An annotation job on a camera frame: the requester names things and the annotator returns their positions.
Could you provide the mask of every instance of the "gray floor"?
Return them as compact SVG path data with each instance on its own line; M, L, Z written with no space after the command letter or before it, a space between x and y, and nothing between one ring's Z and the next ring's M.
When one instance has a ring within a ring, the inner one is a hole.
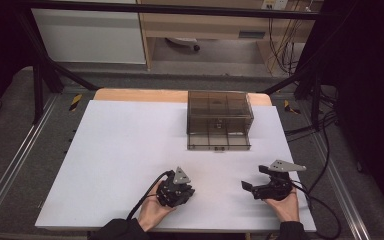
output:
M160 48L157 48L155 53L155 64L151 71L136 68L135 70L117 69L117 71L104 73L99 70L101 68L97 68L99 71L81 73L80 75L88 81L105 87L247 92L263 90L283 79L272 78L263 74L264 63L258 55L255 55L257 48L250 42L201 41L199 56L196 55L197 53L193 53L191 49L172 45L164 40L157 44ZM75 134L73 130L77 128L88 100L94 96L94 92L78 88L68 80L66 80L66 84L66 91L56 96L55 106L45 127L36 139L17 178L0 205L0 233L16 234L17 237L22 234L37 235L41 239L44 239L44 236L52 236L52 239L56 239L55 236L85 238L86 233L84 232L51 232L34 227L40 212L38 206L46 199L64 160L65 151L70 146L70 139ZM31 72L22 71L15 76L13 84L2 98L2 107L0 108L0 178L32 127L34 109L32 86ZM305 107L309 104L308 101L294 101L290 94L293 90L293 85L288 86L282 89L280 93L271 96L273 104L278 107L285 130L307 125L303 114L284 110L285 99L290 101L293 108ZM77 93L82 93L83 97L74 112L68 111L71 101ZM329 107L322 106L322 109L327 112ZM384 198L382 194L371 176L356 170L356 162L348 149L340 125L329 126L327 134L331 146L331 159L338 167L371 239L384 239ZM308 171L299 175L304 184L310 185L322 167L315 138L312 136L305 137L290 142L289 146L294 161L297 164L307 166ZM323 177L315 188L314 196L326 202L340 218L343 227L341 239L354 239L327 176ZM336 225L332 216L320 205L315 204L314 207L313 217L318 231L325 235L334 234ZM314 234L310 235L313 239L319 238ZM10 236L7 239L17 239L16 236ZM262 234L252 235L253 239L264 239L264 237ZM22 236L19 239L27 239L27 237Z

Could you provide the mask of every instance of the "white table surface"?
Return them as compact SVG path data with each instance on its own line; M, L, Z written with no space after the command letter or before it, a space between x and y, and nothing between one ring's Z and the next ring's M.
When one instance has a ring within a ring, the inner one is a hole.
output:
M161 173L180 166L196 191L155 231L279 229L273 210L241 187L241 180L270 181L259 165L293 162L276 108L253 106L251 150L222 153L187 150L186 110L186 103L90 101L36 226L92 231L126 218ZM301 222L315 231L305 197L298 197Z

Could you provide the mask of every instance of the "cabinet door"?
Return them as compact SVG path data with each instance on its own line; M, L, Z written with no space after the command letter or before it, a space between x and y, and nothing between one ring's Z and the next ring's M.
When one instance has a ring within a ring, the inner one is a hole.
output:
M33 14L46 49L55 61L145 63L137 13L33 9Z

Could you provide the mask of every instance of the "wire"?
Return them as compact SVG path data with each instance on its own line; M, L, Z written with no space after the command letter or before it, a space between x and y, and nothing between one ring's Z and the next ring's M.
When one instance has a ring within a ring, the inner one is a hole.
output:
M325 106L327 106L327 107L333 109L333 107L334 107L334 105L336 104L337 99L338 99L337 94L338 94L338 90L336 89L336 91L335 91L335 97L330 97L330 96L328 96L327 94L325 94L325 93L323 92L323 89L322 89L322 88L320 88L320 102L321 102L322 104L324 104Z
M304 193L305 198L307 199L307 202L308 202L308 208L310 209L310 211L313 210L313 203L312 203L312 201L316 201L317 203L319 203L320 205L322 205L323 207L325 207L325 208L326 208L326 209L333 215L333 217L335 218L335 221L336 221L336 223L337 223L338 229L337 229L337 231L336 231L336 233L335 233L335 235L334 235L333 237L325 236L325 235L321 234L320 232L316 232L316 234L317 234L319 237L321 237L321 238L323 238L323 239L326 239L326 240L337 239L337 238L341 235L341 232L342 232L342 225L341 225L341 221L339 221L339 218L338 218L338 216L336 215L335 211L333 211L333 209L330 208L330 207L329 207L326 203L324 203L322 200L320 200L320 199L318 199L318 198L315 198L315 197L311 196L311 195L310 195L310 192L307 191L307 188L306 188L302 183L300 183L300 182L298 182L298 181L292 181L292 182L299 183L299 184L301 184L301 186L303 186L303 187L300 187L300 186L297 186L296 184L292 183L292 185L293 185L296 189L298 189L298 190L300 190L301 192Z
M293 11L296 11L298 9L299 3L300 3L300 0L298 0L296 2ZM288 31L285 32L285 34L283 35L281 43L280 43L278 49L276 50L276 47L274 46L274 42L273 42L273 37L272 37L273 19L269 18L269 38L270 38L269 45L270 45L270 49L273 53L273 56L271 56L269 59L275 58L275 62L277 63L279 68L283 72L288 73L289 76L291 76L293 74L292 69L296 68L296 66L292 67L292 64L298 63L298 61L293 61L293 59L295 57L294 57L294 47L293 47L294 43L292 40L295 37L295 34L296 34L299 26L301 26L301 24L302 24L301 20L297 20L297 19L289 20L288 25L286 27L286 29ZM292 44L292 47L291 47L291 54L289 56L289 59L287 59L288 58L287 56L288 56L289 44Z
M130 211L129 215L127 216L126 220L131 220L133 215L136 213L136 211L138 210L138 208L142 205L143 201L145 201L145 199L147 197L150 197L149 192L152 190L152 188L154 188L154 186L158 183L158 181L160 181L160 179L162 177L164 177L164 175L167 175L170 173L170 171L166 171L164 173L162 173L157 179L155 179L154 183L152 183L152 185L149 187L149 189L146 191L146 193L143 195L143 197L139 200L139 202L136 204L136 206Z
M325 161L325 165L323 166L323 169L322 171L320 172L319 176L317 177L317 179L314 181L314 183L311 185L310 189L308 190L308 193L311 193L314 189L314 187L317 185L317 183L320 181L320 179L323 177L324 173L326 172L326 169L327 169L327 166L329 165L329 157L330 157L330 144L329 144L329 138L327 137L327 133L326 133L326 126L324 125L324 121L323 121L323 125L322 125L322 129L323 129L323 136L325 138L325 141L326 141L326 161Z
M330 34L326 38L326 40L322 44L320 44L319 48L310 57L308 57L305 60L305 62L303 62L301 60L299 61L299 69L298 69L299 71L298 72L296 72L296 73L294 72L294 75L292 75L289 78L285 79L282 83L280 83L280 84L278 84L278 85L276 85L274 87L268 88L268 89L266 89L264 91L257 91L257 93L271 94L271 93L277 91L278 89L289 85L292 82L301 81L301 79L303 77L306 77L306 76L308 77L309 73L310 74L314 73L314 71L315 71L315 69L317 67L317 63L318 63L317 61L319 61L320 58L325 55L326 46L332 44L331 43L332 39L337 36L338 32L341 30L342 26L348 20L348 18L351 15L351 12L355 9L355 7L359 3L359 1L360 0L354 0L353 3L350 3L350 4L353 4L353 5L350 7L350 9L347 12L346 16L338 24L337 28L332 31L332 34Z
M317 131L314 131L314 132L311 132L311 133L302 135L302 136L300 136L300 137L297 137L297 138L294 138L294 139L290 139L290 140L288 140L288 142L293 142L293 141L299 140L299 139L301 139L301 138L308 137L308 136L310 136L311 134L314 134L314 133L316 133L316 132L317 132Z
M324 125L325 127L327 127L327 126L331 125L332 123L336 122L336 120L337 120L336 114L332 110L332 111L326 113L325 117L322 120L319 120L317 122L317 125ZM295 135L295 134L298 134L298 133L314 130L311 133L311 134L313 134L313 133L317 132L317 130L315 130L315 129L316 128L314 127L314 124L312 124L312 125L309 125L309 126L306 126L306 127L302 127L302 128L298 128L298 129L294 129L294 130L286 130L286 131L284 131L284 133L285 133L285 136L288 137L288 136L292 136L292 135Z

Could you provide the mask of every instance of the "electrical outlet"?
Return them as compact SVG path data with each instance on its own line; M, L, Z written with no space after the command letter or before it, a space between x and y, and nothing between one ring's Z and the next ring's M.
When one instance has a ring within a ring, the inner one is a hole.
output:
M285 10L286 4L288 4L288 0L276 0L276 4L274 4L274 10Z
M273 10L276 5L276 0L264 0L261 9Z

